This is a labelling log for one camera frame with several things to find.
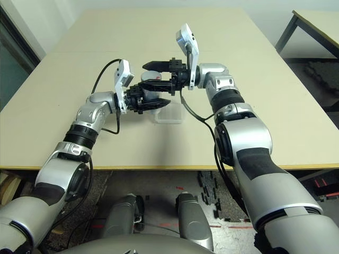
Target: table edge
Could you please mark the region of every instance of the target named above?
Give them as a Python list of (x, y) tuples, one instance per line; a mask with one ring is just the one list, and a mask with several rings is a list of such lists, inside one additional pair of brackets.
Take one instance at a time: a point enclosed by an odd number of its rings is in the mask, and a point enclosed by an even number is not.
[[(332, 164), (304, 164), (304, 165), (279, 165), (286, 170), (308, 169), (339, 169), (339, 163)], [(0, 166), (6, 170), (40, 170), (38, 166)], [(95, 166), (95, 170), (217, 170), (216, 165), (176, 165), (176, 166)]]
[(317, 28), (315, 25), (313, 25), (310, 21), (308, 21), (307, 19), (305, 19), (303, 16), (301, 16), (298, 11), (293, 10), (292, 13), (294, 14), (294, 16), (298, 17), (299, 19), (301, 19), (302, 21), (304, 21), (306, 24), (308, 24), (310, 27), (312, 27), (314, 30), (316, 30), (319, 34), (321, 34), (323, 37), (325, 37), (328, 41), (330, 41), (333, 45), (335, 45), (337, 48), (339, 48), (339, 42), (336, 42), (335, 40), (333, 40), (329, 35), (327, 35), (326, 33), (324, 33), (322, 30), (320, 30), (319, 28)]

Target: transparent plastic container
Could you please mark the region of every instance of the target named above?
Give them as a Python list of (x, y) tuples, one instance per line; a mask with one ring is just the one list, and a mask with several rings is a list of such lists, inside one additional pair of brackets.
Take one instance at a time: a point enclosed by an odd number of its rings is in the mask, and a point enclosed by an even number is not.
[(156, 123), (182, 123), (185, 120), (185, 108), (181, 103), (170, 102), (154, 116)]

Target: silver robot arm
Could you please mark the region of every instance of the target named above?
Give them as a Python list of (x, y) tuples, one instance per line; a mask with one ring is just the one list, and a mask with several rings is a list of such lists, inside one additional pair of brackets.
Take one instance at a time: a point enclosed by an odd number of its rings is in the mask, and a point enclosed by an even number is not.
[(78, 110), (64, 140), (57, 144), (40, 169), (32, 193), (0, 210), (0, 250), (30, 253), (49, 232), (66, 202), (84, 194), (88, 176), (86, 163), (107, 116), (120, 112), (120, 106), (122, 110), (138, 106), (130, 101), (137, 101), (136, 98), (122, 91), (122, 86), (127, 87), (132, 78), (128, 62), (121, 60), (115, 72), (119, 98), (113, 92), (90, 95)]
[(225, 66), (200, 65), (215, 114), (219, 159), (233, 167), (262, 253), (335, 253), (339, 228), (302, 184), (271, 160), (266, 125), (244, 102)]

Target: white wall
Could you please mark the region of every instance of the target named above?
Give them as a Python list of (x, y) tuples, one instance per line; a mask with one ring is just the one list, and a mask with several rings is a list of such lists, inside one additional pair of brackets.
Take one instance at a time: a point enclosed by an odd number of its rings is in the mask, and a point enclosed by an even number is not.
[[(276, 44), (291, 19), (293, 9), (339, 11), (338, 0), (2, 0), (2, 6), (41, 58), (55, 46), (61, 36), (86, 9), (173, 6), (241, 7), (273, 45)], [(333, 57), (299, 28), (283, 50), (282, 56)]]

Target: table surface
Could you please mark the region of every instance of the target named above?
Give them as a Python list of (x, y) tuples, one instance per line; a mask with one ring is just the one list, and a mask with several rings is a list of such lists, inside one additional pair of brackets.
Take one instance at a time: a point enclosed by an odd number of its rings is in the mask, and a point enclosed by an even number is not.
[[(136, 84), (143, 64), (185, 59), (175, 41), (185, 22), (198, 41), (199, 62), (227, 66), (269, 128), (276, 164), (339, 167), (338, 129), (243, 10), (123, 8), (85, 12), (2, 110), (0, 168), (39, 169), (108, 61), (128, 59)], [(97, 92), (114, 89), (114, 71), (106, 70)], [(183, 95), (201, 116), (212, 113), (204, 90)], [(114, 115), (105, 127), (116, 128)], [(216, 169), (208, 129), (187, 113), (182, 124), (156, 124), (148, 113), (123, 115), (119, 135), (99, 135), (93, 162), (96, 169)]]
[(339, 12), (293, 10), (293, 14), (339, 48)]

